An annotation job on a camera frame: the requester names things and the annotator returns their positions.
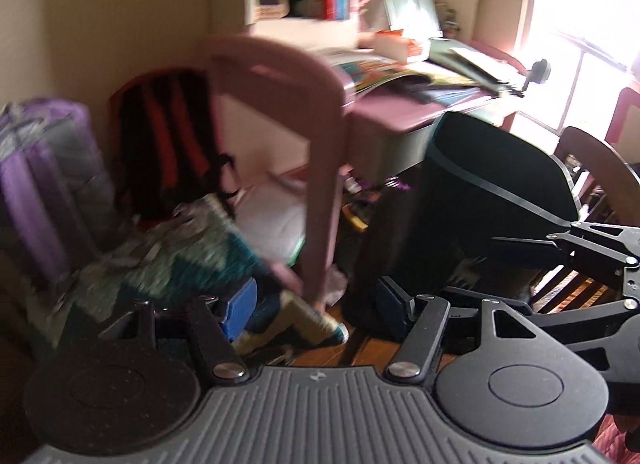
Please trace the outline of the purple grey backpack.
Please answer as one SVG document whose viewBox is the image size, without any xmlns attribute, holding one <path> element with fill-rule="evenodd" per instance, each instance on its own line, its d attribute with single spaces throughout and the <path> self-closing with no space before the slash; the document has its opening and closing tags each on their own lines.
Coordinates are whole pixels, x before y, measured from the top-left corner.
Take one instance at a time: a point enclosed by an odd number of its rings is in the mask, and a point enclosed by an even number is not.
<svg viewBox="0 0 640 464">
<path fill-rule="evenodd" d="M 111 250 L 120 220 L 88 108 L 59 98 L 1 109 L 1 250 L 56 294 Z"/>
</svg>

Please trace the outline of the dark wooden chair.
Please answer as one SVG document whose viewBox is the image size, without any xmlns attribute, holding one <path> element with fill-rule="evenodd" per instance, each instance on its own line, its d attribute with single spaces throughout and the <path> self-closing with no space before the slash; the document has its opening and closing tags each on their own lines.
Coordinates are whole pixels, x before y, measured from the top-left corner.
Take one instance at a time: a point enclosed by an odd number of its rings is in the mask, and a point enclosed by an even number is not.
<svg viewBox="0 0 640 464">
<path fill-rule="evenodd" d="M 638 226 L 639 177 L 608 143 L 569 126 L 554 155 L 575 183 L 581 221 Z M 616 297 L 612 288 L 566 266 L 539 275 L 534 283 L 530 303 L 537 313 L 584 309 Z"/>
</svg>

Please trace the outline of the teal zigzag quilt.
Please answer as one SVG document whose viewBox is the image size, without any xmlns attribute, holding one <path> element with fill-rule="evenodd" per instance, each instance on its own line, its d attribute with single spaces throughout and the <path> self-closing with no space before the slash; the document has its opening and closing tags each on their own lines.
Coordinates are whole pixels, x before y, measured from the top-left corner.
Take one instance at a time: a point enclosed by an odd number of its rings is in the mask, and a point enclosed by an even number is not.
<svg viewBox="0 0 640 464">
<path fill-rule="evenodd" d="M 27 294 L 32 348 L 44 360 L 136 302 L 180 307 L 191 297 L 216 296 L 247 279 L 270 275 L 218 200 L 205 197 L 179 206 L 171 221 L 135 233 L 76 271 L 52 304 Z M 269 345 L 320 348 L 343 345 L 348 338 L 343 323 L 279 285 L 259 293 L 245 325 L 232 333 L 231 345 L 249 356 Z"/>
</svg>

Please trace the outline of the white digital timer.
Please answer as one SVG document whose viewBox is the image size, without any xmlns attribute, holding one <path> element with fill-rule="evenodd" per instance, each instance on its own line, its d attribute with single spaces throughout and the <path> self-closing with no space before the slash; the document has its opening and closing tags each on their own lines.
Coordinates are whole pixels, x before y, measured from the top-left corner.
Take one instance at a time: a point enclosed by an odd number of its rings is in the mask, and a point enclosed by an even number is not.
<svg viewBox="0 0 640 464">
<path fill-rule="evenodd" d="M 288 16 L 289 12 L 288 0 L 254 0 L 254 21 L 282 19 Z"/>
</svg>

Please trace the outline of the orange white tissue pack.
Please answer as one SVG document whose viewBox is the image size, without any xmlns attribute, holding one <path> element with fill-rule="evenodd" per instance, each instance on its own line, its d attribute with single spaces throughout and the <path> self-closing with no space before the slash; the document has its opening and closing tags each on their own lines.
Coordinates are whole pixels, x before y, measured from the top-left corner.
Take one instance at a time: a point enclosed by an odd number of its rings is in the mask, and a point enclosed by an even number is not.
<svg viewBox="0 0 640 464">
<path fill-rule="evenodd" d="M 373 50 L 378 56 L 390 58 L 401 64 L 423 61 L 430 54 L 431 43 L 420 44 L 405 38 L 402 31 L 378 31 L 373 34 Z"/>
</svg>

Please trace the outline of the green book stand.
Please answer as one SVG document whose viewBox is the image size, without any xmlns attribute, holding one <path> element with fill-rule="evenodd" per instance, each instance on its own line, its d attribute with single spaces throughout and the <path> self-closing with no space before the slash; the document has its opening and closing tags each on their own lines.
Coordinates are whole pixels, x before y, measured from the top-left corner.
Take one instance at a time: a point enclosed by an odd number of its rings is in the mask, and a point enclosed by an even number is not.
<svg viewBox="0 0 640 464">
<path fill-rule="evenodd" d="M 500 62 L 465 43 L 448 39 L 442 31 L 434 0 L 383 0 L 388 24 L 402 31 L 403 38 L 414 39 L 422 47 L 427 61 L 471 79 L 496 94 L 509 92 L 524 96 L 522 77 L 511 73 L 509 65 Z"/>
</svg>

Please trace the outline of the black desk clamp knob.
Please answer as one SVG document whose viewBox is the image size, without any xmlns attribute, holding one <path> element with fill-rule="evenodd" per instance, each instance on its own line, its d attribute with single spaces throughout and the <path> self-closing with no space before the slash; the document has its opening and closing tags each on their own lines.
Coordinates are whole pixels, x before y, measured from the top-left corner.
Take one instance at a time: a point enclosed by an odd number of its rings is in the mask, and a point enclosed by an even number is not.
<svg viewBox="0 0 640 464">
<path fill-rule="evenodd" d="M 528 90 L 530 84 L 544 84 L 549 79 L 551 66 L 547 59 L 540 59 L 533 63 L 532 68 L 527 72 L 522 93 Z"/>
</svg>

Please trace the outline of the pink study desk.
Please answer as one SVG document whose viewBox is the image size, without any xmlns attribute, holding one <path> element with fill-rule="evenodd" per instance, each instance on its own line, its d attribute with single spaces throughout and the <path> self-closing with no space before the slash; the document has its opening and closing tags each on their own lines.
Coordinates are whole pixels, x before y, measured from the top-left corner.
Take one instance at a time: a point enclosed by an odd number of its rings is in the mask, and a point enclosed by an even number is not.
<svg viewBox="0 0 640 464">
<path fill-rule="evenodd" d="M 308 140 L 298 293 L 323 310 L 340 216 L 341 168 L 352 165 L 375 183 L 409 169 L 421 159 L 431 124 L 447 109 L 388 87 L 357 98 L 352 79 L 326 57 L 259 36 L 209 35 L 201 55 L 215 111 L 230 96 Z"/>
</svg>

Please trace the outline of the pink white board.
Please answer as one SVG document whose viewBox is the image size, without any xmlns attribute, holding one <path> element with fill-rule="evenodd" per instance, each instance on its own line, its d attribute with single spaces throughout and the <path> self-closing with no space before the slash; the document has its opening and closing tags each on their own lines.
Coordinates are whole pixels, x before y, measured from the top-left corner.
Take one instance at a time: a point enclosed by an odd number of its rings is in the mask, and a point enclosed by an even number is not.
<svg viewBox="0 0 640 464">
<path fill-rule="evenodd" d="M 633 88 L 620 91 L 605 141 L 628 164 L 640 162 L 640 95 Z"/>
</svg>

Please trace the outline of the colourful open picture book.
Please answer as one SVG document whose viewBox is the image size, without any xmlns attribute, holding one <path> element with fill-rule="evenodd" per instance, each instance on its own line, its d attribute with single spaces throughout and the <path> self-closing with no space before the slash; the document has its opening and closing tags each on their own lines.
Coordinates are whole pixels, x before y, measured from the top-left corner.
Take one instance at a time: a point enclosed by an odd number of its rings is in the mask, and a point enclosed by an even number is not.
<svg viewBox="0 0 640 464">
<path fill-rule="evenodd" d="M 480 85 L 469 76 L 427 61 L 401 64 L 390 58 L 370 54 L 326 56 L 326 60 L 352 79 L 357 97 L 363 97 L 378 87 L 401 79 L 416 79 L 420 84 L 433 87 L 468 88 Z"/>
</svg>

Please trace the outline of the white paper sheet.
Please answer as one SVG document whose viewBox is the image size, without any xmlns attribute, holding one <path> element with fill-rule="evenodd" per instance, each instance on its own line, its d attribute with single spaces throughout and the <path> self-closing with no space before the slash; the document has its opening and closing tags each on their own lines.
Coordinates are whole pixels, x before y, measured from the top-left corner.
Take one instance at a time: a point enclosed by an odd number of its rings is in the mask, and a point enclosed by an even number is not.
<svg viewBox="0 0 640 464">
<path fill-rule="evenodd" d="M 304 181 L 270 174 L 248 189 L 235 208 L 235 224 L 252 251 L 268 262 L 293 266 L 305 242 Z"/>
</svg>

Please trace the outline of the red black backpack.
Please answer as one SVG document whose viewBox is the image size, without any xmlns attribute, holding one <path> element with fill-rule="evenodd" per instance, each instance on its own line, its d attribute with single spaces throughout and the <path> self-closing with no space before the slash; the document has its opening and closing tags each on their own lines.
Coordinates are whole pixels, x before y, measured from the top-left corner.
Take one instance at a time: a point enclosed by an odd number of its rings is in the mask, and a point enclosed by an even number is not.
<svg viewBox="0 0 640 464">
<path fill-rule="evenodd" d="M 108 101 L 116 203 L 131 216 L 157 223 L 181 204 L 213 195 L 230 217 L 236 173 L 224 152 L 210 101 L 208 77 L 193 67 L 157 69 L 135 76 Z"/>
</svg>

